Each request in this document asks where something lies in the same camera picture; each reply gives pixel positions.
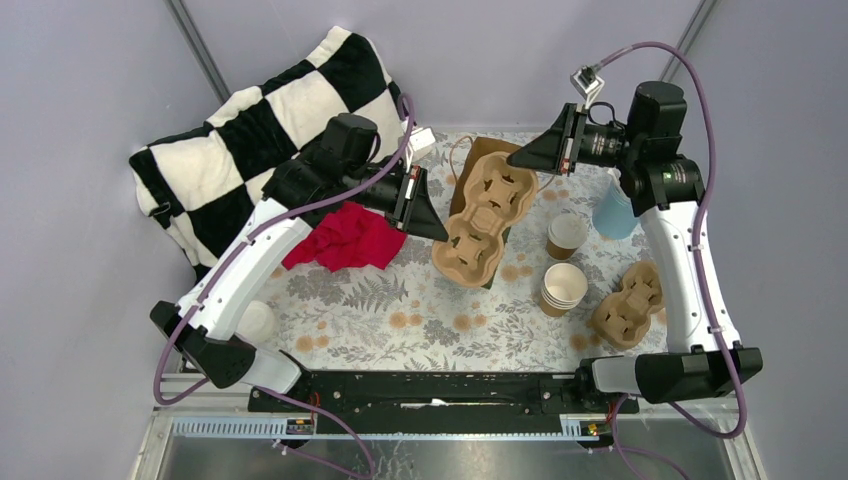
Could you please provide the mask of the brown paper coffee cup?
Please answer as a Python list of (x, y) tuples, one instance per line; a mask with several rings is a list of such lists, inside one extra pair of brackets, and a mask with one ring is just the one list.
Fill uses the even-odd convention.
[(574, 213), (555, 217), (548, 226), (546, 251), (556, 260), (569, 259), (587, 240), (588, 226)]

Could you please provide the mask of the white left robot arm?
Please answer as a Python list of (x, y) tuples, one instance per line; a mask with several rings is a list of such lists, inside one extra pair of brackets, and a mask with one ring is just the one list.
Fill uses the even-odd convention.
[(310, 385), (283, 353), (239, 338), (238, 324), (258, 290), (336, 206), (357, 203), (384, 214), (408, 235), (445, 241), (448, 233), (429, 197), (426, 169), (416, 165), (435, 144), (433, 131), (411, 118), (397, 150), (380, 162), (377, 126), (355, 114), (332, 117), (319, 142), (274, 169), (262, 197), (222, 258), (175, 303), (158, 302), (151, 320), (206, 382), (272, 390), (288, 411), (309, 401)]

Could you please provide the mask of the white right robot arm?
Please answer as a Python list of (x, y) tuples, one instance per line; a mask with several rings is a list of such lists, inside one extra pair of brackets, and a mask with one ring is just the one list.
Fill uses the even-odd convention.
[(639, 84), (625, 123), (595, 125), (589, 108), (563, 107), (551, 127), (509, 155), (509, 165), (555, 175), (579, 164), (612, 167), (630, 199), (658, 267), (669, 316), (667, 350), (582, 362), (575, 402), (597, 412), (613, 394), (672, 403), (734, 394), (763, 368), (761, 352), (743, 346), (724, 305), (704, 227), (705, 182), (680, 154), (687, 112), (676, 85)]

